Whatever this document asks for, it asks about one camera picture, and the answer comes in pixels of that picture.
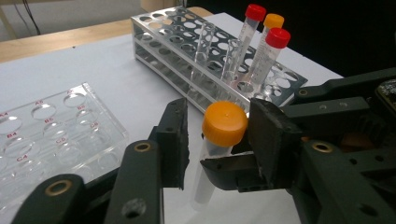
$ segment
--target wooden surface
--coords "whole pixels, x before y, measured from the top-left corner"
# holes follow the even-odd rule
[[[201,7],[190,7],[189,10],[201,17],[212,15],[211,12]],[[0,42],[0,63],[131,33],[131,20],[124,20],[48,35],[4,41]]]

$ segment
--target white surface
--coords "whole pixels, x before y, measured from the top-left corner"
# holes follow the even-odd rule
[[[207,17],[238,35],[242,22],[227,14]],[[257,47],[260,34],[253,38]],[[134,59],[130,35],[0,64],[0,111],[24,105],[88,82],[126,128],[130,142],[147,139],[166,105],[181,97],[158,75]],[[300,54],[284,49],[278,60],[318,85],[339,77]],[[283,189],[240,194],[215,189],[201,213],[190,207],[201,148],[202,114],[189,104],[190,165],[185,190],[164,190],[165,223],[300,223],[292,197]]]

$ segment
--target test tube rack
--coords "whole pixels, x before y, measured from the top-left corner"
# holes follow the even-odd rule
[[[128,134],[88,83],[0,111],[0,220],[59,174],[85,183],[118,168]]]
[[[194,61],[201,26],[206,20],[184,7],[171,7],[132,18],[134,29],[134,56],[185,96],[199,110],[217,101],[217,94],[226,92],[227,100],[240,105],[248,112],[249,99],[244,85],[248,80],[249,64],[256,50],[249,47],[244,63],[239,67],[237,79],[227,85],[220,80],[228,40],[235,38],[216,27],[205,66]],[[204,78],[191,81],[192,70],[197,69]],[[302,87],[306,78],[285,65],[276,62],[268,75],[268,92],[265,100],[283,105]]]

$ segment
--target metal test tube rack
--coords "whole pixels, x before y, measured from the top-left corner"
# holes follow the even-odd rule
[[[249,99],[244,91],[247,80],[248,64],[251,63],[256,50],[249,47],[244,63],[237,71],[237,79],[227,85],[220,80],[222,66],[228,48],[228,40],[234,36],[216,27],[214,38],[208,54],[206,65],[194,62],[202,23],[206,20],[184,7],[171,7],[131,18],[134,28],[134,56],[172,87],[185,96],[202,112],[217,101],[216,94],[227,92],[228,99],[243,107],[248,112]],[[204,78],[191,81],[191,71],[199,70]],[[281,63],[276,63],[269,75],[266,86],[266,100],[275,105],[282,105],[306,78],[296,74]],[[191,94],[191,87],[196,90]]]

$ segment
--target test tube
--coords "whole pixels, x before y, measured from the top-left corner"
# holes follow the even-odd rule
[[[262,30],[262,37],[260,39],[260,44],[257,47],[256,54],[254,55],[253,62],[249,68],[248,75],[251,76],[251,73],[253,72],[254,68],[257,66],[257,62],[259,61],[259,58],[265,53],[265,38],[268,35],[268,32],[272,28],[282,28],[283,22],[285,19],[282,16],[279,16],[274,13],[270,13],[265,17],[264,20],[264,28]]]
[[[238,65],[241,65],[244,62],[245,54],[247,53],[248,47],[250,46],[250,42],[252,37],[254,36],[254,32],[259,26],[259,22],[262,21],[265,17],[266,9],[256,4],[250,4],[247,6],[247,11],[245,12],[245,22],[242,26],[241,33],[239,34],[238,39],[242,42],[242,47],[239,56]]]
[[[224,60],[225,62],[220,80],[229,86],[234,81],[234,78],[236,76],[236,69],[239,60],[240,49],[241,49],[241,41],[239,39],[228,40],[228,49],[227,49],[227,54],[225,56],[225,60]],[[217,100],[228,100],[229,97],[230,97],[230,93],[228,93],[223,88],[219,88]]]
[[[288,45],[289,40],[290,33],[287,30],[272,28],[268,32],[267,37],[265,37],[264,43],[261,43],[263,45],[262,54],[255,57],[257,65],[252,71],[249,81],[255,94],[260,94],[271,67],[274,65],[280,51]]]
[[[210,105],[202,124],[204,142],[200,160],[229,156],[233,146],[242,140],[247,126],[247,115],[238,105],[228,101]],[[197,211],[204,209],[214,189],[202,165],[198,164],[191,196],[192,208]]]
[[[211,22],[204,22],[202,24],[201,33],[198,39],[197,51],[195,53],[194,61],[201,66],[206,66],[207,57],[212,44],[213,35],[215,33],[216,26]],[[191,82],[199,83],[202,79],[202,73],[195,67],[191,71]]]
[[[225,56],[225,62],[220,80],[230,85],[236,75],[236,64],[239,61],[239,50],[241,48],[241,41],[239,39],[229,39],[228,49]]]

